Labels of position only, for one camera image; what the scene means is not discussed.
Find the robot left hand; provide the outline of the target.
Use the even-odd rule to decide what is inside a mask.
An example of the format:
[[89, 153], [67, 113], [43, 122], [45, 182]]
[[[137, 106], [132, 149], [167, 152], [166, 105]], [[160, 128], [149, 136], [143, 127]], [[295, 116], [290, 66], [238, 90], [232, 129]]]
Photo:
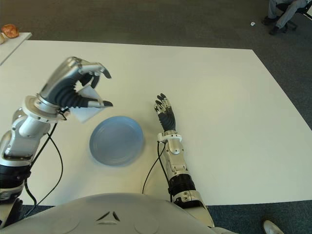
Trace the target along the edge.
[[47, 102], [60, 108], [105, 108], [112, 107], [109, 101], [83, 97], [75, 87], [91, 83], [95, 88], [103, 74], [110, 79], [109, 71], [98, 62], [89, 62], [77, 57], [69, 57], [53, 72], [39, 95]]

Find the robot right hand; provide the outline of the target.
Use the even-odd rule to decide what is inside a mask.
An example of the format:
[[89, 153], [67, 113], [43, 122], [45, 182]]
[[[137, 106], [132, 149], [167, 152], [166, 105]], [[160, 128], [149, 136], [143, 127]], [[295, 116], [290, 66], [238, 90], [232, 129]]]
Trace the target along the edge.
[[157, 95], [157, 100], [154, 103], [154, 110], [165, 132], [176, 130], [176, 120], [172, 106], [163, 93]]

